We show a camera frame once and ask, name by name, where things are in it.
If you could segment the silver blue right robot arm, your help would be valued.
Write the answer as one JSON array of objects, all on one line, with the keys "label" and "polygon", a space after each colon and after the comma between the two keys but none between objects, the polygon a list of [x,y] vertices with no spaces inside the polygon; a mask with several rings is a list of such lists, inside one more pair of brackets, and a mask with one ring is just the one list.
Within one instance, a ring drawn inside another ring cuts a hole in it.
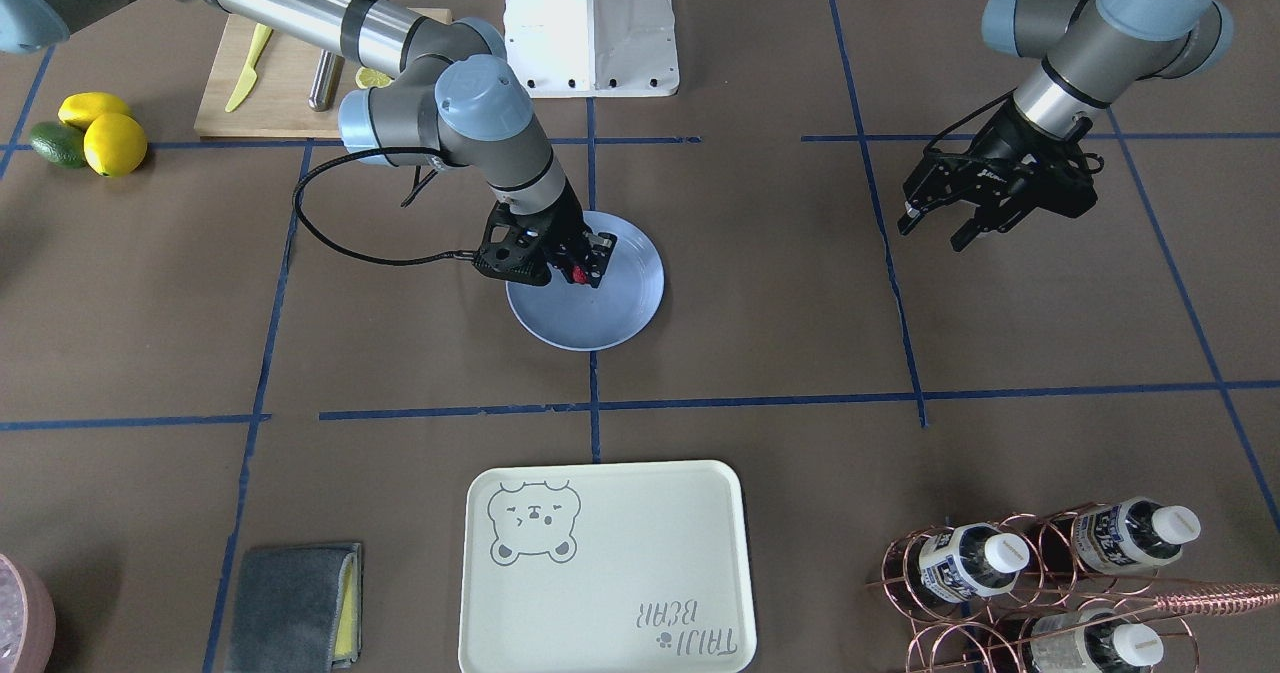
[{"label": "silver blue right robot arm", "polygon": [[[3,49],[27,54],[137,0],[3,0]],[[182,0],[196,3],[196,0]],[[475,168],[495,194],[481,243],[467,258],[481,275],[529,287],[554,276],[599,287],[617,243],[593,232],[486,20],[431,20],[392,0],[201,0],[229,14],[390,75],[339,107],[348,161]]]}]

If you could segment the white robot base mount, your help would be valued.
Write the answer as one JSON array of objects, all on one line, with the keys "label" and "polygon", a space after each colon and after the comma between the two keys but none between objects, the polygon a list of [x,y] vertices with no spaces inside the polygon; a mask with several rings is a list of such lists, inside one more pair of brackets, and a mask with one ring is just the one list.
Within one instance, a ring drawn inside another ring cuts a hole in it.
[{"label": "white robot base mount", "polygon": [[672,0],[504,0],[509,67],[534,99],[672,96]]}]

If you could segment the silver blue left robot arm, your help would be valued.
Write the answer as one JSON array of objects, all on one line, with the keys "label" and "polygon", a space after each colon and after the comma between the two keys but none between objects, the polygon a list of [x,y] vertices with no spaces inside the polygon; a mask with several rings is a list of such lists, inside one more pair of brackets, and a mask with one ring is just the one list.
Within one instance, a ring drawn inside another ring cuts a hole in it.
[{"label": "silver blue left robot arm", "polygon": [[936,209],[973,205],[951,237],[955,252],[1038,209],[1088,212],[1103,162],[1080,143],[1094,122],[1134,82],[1207,70],[1234,38],[1219,0],[988,0],[980,29],[988,49],[1033,59],[1036,70],[986,105],[989,120],[964,152],[925,145],[897,223],[905,235]]}]

